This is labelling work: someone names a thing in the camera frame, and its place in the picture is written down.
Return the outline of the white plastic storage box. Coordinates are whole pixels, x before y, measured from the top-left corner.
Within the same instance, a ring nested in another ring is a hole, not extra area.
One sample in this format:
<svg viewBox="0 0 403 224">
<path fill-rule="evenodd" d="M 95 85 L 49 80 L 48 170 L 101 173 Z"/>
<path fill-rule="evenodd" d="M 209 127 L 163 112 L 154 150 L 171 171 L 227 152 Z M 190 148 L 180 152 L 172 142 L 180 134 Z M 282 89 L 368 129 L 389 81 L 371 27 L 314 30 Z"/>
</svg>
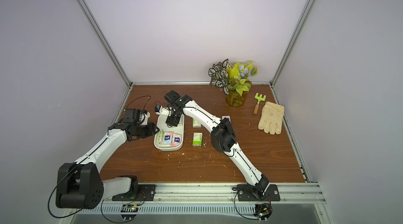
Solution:
<svg viewBox="0 0 403 224">
<path fill-rule="evenodd" d="M 184 115 L 181 116 L 178 126 L 166 124 L 167 115 L 160 115 L 157 119 L 159 132 L 154 137 L 154 146 L 161 151 L 177 151 L 183 146 Z"/>
</svg>

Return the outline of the green edge tissue pack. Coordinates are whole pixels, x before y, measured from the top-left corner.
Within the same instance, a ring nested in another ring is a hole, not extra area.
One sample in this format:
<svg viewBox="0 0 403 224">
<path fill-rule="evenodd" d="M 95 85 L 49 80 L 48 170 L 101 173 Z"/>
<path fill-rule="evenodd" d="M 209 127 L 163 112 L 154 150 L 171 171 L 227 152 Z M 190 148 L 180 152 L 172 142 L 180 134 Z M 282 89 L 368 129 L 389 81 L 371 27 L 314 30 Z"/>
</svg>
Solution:
<svg viewBox="0 0 403 224">
<path fill-rule="evenodd" d="M 165 135 L 165 133 L 164 133 L 163 130 L 160 130 L 160 131 L 157 133 L 157 135 L 156 135 L 156 141 L 157 141 L 157 144 L 158 144 L 158 145 L 162 145 L 162 144 L 163 144 L 164 135 Z"/>
</svg>

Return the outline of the green pocket tissue pack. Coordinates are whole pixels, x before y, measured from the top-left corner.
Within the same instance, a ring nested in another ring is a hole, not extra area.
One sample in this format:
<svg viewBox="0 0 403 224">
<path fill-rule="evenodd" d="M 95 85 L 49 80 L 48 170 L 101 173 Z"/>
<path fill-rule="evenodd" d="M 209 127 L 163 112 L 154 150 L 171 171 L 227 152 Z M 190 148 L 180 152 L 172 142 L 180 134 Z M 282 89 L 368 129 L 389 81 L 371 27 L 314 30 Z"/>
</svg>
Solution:
<svg viewBox="0 0 403 224">
<path fill-rule="evenodd" d="M 198 122 L 198 121 L 195 120 L 195 119 L 193 119 L 192 126 L 193 126 L 194 128 L 201 128 L 201 127 L 202 127 L 201 123 Z"/>
</svg>

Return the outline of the blue tempo tissue pack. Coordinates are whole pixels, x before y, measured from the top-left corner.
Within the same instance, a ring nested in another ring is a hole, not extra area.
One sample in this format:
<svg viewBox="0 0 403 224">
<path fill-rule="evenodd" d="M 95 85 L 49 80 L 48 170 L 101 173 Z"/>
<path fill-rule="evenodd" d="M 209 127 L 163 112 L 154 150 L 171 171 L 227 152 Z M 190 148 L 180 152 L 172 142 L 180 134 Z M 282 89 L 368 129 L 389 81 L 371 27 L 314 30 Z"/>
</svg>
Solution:
<svg viewBox="0 0 403 224">
<path fill-rule="evenodd" d="M 163 141 L 163 144 L 165 144 L 165 145 L 171 145 L 172 144 L 172 141 L 173 141 L 173 135 L 174 135 L 174 133 L 173 132 L 164 132 L 165 133 L 165 135 L 164 135 L 164 141 Z"/>
</svg>

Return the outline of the pink barcode tissue pack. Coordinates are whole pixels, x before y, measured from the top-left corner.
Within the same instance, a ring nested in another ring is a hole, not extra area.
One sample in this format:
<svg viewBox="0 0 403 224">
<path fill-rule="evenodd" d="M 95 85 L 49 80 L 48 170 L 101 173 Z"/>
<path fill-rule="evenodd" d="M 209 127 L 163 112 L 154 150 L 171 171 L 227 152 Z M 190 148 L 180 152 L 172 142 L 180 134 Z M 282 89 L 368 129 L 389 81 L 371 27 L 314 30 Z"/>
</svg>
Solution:
<svg viewBox="0 0 403 224">
<path fill-rule="evenodd" d="M 182 143 L 183 143 L 182 135 L 174 133 L 172 136 L 171 147 L 181 146 Z"/>
</svg>

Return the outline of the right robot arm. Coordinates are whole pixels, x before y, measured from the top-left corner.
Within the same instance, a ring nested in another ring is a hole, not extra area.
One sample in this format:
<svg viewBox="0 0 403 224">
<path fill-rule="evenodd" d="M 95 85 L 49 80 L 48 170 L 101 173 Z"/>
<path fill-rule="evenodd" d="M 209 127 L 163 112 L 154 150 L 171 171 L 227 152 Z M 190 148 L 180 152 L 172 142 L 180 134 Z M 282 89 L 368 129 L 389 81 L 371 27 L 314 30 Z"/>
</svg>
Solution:
<svg viewBox="0 0 403 224">
<path fill-rule="evenodd" d="M 258 201 L 264 201 L 268 197 L 270 182 L 242 151 L 229 119 L 220 119 L 212 115 L 200 107 L 190 96 L 180 96 L 174 90 L 169 91 L 164 99 L 169 106 L 160 108 L 159 113 L 167 115 L 168 126 L 177 126 L 182 115 L 199 122 L 210 132 L 214 149 L 229 157 L 241 171 L 247 183 L 247 188 L 242 191 L 251 193 Z"/>
</svg>

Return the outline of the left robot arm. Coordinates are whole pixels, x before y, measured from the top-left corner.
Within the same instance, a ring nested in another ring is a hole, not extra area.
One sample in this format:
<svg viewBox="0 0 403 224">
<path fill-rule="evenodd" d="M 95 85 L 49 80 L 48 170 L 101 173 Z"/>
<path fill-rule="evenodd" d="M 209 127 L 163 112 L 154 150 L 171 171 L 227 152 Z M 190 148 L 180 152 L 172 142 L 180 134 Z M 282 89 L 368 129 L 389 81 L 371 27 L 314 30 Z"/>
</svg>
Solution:
<svg viewBox="0 0 403 224">
<path fill-rule="evenodd" d="M 159 128 L 149 122 L 146 110 L 127 109 L 123 118 L 108 127 L 107 134 L 86 154 L 58 170 L 56 206 L 58 208 L 94 209 L 103 200 L 127 194 L 136 198 L 140 189 L 136 176 L 127 175 L 102 180 L 100 172 L 124 143 L 156 135 Z"/>
</svg>

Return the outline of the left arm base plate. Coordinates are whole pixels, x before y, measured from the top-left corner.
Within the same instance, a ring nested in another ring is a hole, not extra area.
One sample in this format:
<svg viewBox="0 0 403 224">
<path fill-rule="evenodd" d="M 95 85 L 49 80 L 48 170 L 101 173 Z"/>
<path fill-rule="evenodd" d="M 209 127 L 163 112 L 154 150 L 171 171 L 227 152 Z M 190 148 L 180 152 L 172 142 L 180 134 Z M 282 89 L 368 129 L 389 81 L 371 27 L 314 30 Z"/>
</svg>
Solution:
<svg viewBox="0 0 403 224">
<path fill-rule="evenodd" d="M 124 194 L 118 194 L 112 197 L 112 201 L 117 202 L 152 202 L 156 193 L 156 184 L 139 184 L 137 192 L 127 192 Z"/>
</svg>

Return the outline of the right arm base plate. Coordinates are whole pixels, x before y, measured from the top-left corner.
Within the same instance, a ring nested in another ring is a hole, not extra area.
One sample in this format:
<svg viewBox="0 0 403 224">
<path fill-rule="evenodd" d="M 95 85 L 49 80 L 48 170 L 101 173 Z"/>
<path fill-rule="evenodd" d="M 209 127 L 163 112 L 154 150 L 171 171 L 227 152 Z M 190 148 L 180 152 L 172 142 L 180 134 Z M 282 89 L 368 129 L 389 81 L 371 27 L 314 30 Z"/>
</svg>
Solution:
<svg viewBox="0 0 403 224">
<path fill-rule="evenodd" d="M 233 187 L 232 190 L 238 193 L 237 198 L 240 202 L 281 201 L 278 186 L 276 184 L 270 184 L 264 192 L 262 192 L 259 187 L 254 187 L 248 184 L 238 184 Z"/>
</svg>

